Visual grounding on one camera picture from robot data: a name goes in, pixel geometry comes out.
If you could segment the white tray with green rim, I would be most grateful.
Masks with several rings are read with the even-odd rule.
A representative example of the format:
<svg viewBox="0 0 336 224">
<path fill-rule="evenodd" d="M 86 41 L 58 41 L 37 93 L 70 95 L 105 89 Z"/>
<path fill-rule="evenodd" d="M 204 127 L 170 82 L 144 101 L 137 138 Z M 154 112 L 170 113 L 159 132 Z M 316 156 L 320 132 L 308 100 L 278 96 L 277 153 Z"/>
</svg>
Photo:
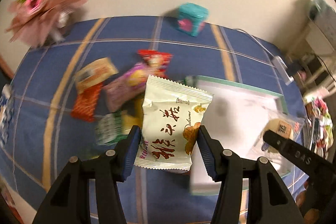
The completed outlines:
<svg viewBox="0 0 336 224">
<path fill-rule="evenodd" d="M 248 153 L 267 120 L 266 109 L 289 115 L 279 93 L 206 76 L 187 76 L 185 83 L 213 95 L 202 125 L 223 148 L 244 159 L 251 159 Z"/>
</svg>

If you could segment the clear packet with round pastry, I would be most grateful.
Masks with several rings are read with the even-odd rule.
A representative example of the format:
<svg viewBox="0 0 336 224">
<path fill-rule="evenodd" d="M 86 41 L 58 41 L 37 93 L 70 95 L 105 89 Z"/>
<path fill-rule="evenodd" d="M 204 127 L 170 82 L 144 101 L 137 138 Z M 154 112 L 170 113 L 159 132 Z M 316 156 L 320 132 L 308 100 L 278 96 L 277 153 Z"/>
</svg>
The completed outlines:
<svg viewBox="0 0 336 224">
<path fill-rule="evenodd" d="M 263 123 L 262 131 L 251 147 L 248 156 L 251 159 L 257 159 L 260 156 L 267 158 L 280 177 L 285 177 L 290 173 L 293 164 L 281 156 L 275 148 L 265 143 L 263 135 L 267 130 L 271 130 L 286 139 L 297 140 L 305 120 L 270 109 L 266 109 L 266 114 L 267 120 Z"/>
</svg>

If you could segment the white walnut cake snack packet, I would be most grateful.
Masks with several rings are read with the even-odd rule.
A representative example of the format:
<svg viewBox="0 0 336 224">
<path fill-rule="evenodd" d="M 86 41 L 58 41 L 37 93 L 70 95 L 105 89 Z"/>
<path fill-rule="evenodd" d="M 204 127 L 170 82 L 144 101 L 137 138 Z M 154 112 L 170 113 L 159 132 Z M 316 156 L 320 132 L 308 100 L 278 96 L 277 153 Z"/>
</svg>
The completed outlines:
<svg viewBox="0 0 336 224">
<path fill-rule="evenodd" d="M 212 100 L 206 91 L 150 75 L 135 166 L 189 171 L 198 129 Z"/>
</svg>

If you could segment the green clear rice cracker packet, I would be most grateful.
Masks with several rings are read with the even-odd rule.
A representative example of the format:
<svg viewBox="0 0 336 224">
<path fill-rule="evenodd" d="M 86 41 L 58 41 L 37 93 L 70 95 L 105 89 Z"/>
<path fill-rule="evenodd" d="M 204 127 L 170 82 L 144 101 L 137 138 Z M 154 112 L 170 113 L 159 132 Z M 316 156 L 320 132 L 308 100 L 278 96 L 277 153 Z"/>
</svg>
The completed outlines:
<svg viewBox="0 0 336 224">
<path fill-rule="evenodd" d="M 126 139 L 132 127 L 132 121 L 125 111 L 109 113 L 101 118 L 96 126 L 96 144 L 113 145 Z"/>
</svg>

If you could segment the red orange patterned snack packet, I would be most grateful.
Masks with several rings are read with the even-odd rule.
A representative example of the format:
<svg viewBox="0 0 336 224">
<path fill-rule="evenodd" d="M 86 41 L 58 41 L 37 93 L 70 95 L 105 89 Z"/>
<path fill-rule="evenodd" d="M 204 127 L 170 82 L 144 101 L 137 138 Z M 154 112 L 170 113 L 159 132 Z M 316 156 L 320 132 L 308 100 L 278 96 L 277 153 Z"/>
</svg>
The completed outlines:
<svg viewBox="0 0 336 224">
<path fill-rule="evenodd" d="M 103 83 L 99 83 L 78 94 L 71 111 L 71 117 L 86 122 L 93 122 L 95 120 L 94 114 L 102 87 Z"/>
</svg>

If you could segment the yellow transparent snack packet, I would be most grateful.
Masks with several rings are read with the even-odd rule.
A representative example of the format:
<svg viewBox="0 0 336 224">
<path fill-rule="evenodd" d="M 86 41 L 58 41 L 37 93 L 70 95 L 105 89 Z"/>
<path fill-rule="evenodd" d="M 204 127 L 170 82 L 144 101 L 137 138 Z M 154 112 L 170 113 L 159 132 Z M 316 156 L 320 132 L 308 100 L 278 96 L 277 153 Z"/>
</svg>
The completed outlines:
<svg viewBox="0 0 336 224">
<path fill-rule="evenodd" d="M 143 125 L 143 97 L 135 98 L 127 102 L 121 112 L 122 133 L 128 135 L 135 125 L 142 128 Z"/>
</svg>

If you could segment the pink swiss roll packet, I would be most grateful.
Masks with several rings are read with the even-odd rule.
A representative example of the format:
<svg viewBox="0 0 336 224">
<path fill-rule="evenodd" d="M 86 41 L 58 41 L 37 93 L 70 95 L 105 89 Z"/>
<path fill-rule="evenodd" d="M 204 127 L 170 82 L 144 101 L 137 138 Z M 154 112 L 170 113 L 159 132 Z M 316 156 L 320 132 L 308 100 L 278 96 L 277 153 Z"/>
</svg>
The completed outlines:
<svg viewBox="0 0 336 224">
<path fill-rule="evenodd" d="M 108 110 L 112 113 L 116 112 L 125 102 L 143 93 L 147 78 L 151 74 L 152 69 L 149 65 L 136 63 L 122 76 L 105 85 L 103 91 Z"/>
</svg>

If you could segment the small red peanut snack packet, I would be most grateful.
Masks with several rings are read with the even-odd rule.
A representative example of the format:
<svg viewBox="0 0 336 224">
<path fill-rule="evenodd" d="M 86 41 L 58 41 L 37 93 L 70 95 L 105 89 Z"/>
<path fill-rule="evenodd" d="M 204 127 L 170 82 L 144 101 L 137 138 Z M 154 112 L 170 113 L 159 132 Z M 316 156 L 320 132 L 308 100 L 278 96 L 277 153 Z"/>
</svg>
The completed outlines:
<svg viewBox="0 0 336 224">
<path fill-rule="evenodd" d="M 156 50 L 138 50 L 138 54 L 153 69 L 157 77 L 167 78 L 166 69 L 173 58 L 172 54 Z"/>
</svg>

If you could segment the beige cake packet with barcode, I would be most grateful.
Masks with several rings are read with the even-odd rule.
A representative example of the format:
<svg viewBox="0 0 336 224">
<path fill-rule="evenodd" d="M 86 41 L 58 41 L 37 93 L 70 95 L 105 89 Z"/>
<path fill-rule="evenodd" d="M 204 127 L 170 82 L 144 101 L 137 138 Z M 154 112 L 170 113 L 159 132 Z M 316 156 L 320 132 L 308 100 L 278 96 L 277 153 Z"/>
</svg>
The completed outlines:
<svg viewBox="0 0 336 224">
<path fill-rule="evenodd" d="M 75 73 L 77 93 L 82 94 L 86 89 L 104 82 L 117 73 L 117 68 L 108 57 L 97 59 Z"/>
</svg>

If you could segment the colourful toy clutter pile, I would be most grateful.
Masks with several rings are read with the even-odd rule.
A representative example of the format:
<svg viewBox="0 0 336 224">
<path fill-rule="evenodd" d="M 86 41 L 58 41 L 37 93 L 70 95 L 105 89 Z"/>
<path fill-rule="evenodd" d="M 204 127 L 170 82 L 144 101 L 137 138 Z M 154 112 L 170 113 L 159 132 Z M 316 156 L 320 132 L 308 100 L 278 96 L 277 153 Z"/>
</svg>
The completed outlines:
<svg viewBox="0 0 336 224">
<path fill-rule="evenodd" d="M 328 159 L 334 143 L 333 121 L 326 102 L 317 95 L 305 97 L 307 119 L 302 128 L 304 146 Z"/>
</svg>

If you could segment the black power adapter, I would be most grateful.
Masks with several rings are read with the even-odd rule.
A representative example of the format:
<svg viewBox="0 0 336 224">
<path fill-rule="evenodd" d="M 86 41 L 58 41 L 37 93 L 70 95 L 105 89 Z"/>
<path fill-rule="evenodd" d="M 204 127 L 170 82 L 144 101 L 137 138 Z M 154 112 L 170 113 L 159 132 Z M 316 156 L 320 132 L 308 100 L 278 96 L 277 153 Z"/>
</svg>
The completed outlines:
<svg viewBox="0 0 336 224">
<path fill-rule="evenodd" d="M 305 69 L 300 61 L 295 60 L 287 66 L 286 73 L 288 76 L 293 77 L 298 72 L 305 72 Z"/>
</svg>

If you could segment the white shelf unit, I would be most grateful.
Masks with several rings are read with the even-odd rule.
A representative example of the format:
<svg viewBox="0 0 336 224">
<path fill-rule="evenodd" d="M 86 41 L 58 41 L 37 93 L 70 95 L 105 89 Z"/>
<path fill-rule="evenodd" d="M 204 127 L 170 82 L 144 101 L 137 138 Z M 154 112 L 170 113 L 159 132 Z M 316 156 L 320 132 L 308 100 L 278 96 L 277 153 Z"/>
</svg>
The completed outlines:
<svg viewBox="0 0 336 224">
<path fill-rule="evenodd" d="M 286 58 L 301 65 L 294 79 L 303 94 L 329 97 L 335 94 L 335 9 L 325 0 L 310 0 L 306 17 Z"/>
</svg>

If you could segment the white power strip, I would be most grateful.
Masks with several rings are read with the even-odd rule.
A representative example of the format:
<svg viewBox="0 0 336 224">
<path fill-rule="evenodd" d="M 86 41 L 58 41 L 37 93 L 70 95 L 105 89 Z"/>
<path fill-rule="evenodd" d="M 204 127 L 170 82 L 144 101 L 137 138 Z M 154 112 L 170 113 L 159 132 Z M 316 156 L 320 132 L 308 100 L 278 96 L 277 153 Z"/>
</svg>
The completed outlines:
<svg viewBox="0 0 336 224">
<path fill-rule="evenodd" d="M 294 81 L 294 78 L 288 75 L 288 72 L 287 72 L 288 67 L 286 66 L 282 58 L 280 56 L 275 56 L 273 57 L 271 62 L 273 66 L 277 69 L 277 71 L 279 72 L 282 79 L 284 80 L 284 83 L 286 85 L 290 85 Z"/>
</svg>

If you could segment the teal toy box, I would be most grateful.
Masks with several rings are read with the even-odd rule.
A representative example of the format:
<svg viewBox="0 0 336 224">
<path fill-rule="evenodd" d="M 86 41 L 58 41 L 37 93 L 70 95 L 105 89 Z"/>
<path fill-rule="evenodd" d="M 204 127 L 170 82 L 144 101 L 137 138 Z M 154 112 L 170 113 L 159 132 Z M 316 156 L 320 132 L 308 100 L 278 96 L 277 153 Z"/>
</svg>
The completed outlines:
<svg viewBox="0 0 336 224">
<path fill-rule="evenodd" d="M 184 3 L 178 8 L 177 29 L 189 36 L 197 37 L 203 29 L 209 11 L 194 3 Z"/>
</svg>

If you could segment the pink flower bouquet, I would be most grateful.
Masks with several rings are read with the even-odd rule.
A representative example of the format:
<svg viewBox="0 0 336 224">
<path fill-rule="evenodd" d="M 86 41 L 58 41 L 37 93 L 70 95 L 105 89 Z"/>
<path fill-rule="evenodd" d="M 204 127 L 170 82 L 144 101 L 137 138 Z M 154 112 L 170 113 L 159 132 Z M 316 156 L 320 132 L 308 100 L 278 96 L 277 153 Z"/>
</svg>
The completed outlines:
<svg viewBox="0 0 336 224">
<path fill-rule="evenodd" d="M 63 29 L 76 10 L 88 0 L 15 0 L 9 6 L 14 14 L 9 28 L 10 41 L 20 40 L 31 48 L 43 46 L 51 40 L 64 40 Z"/>
</svg>

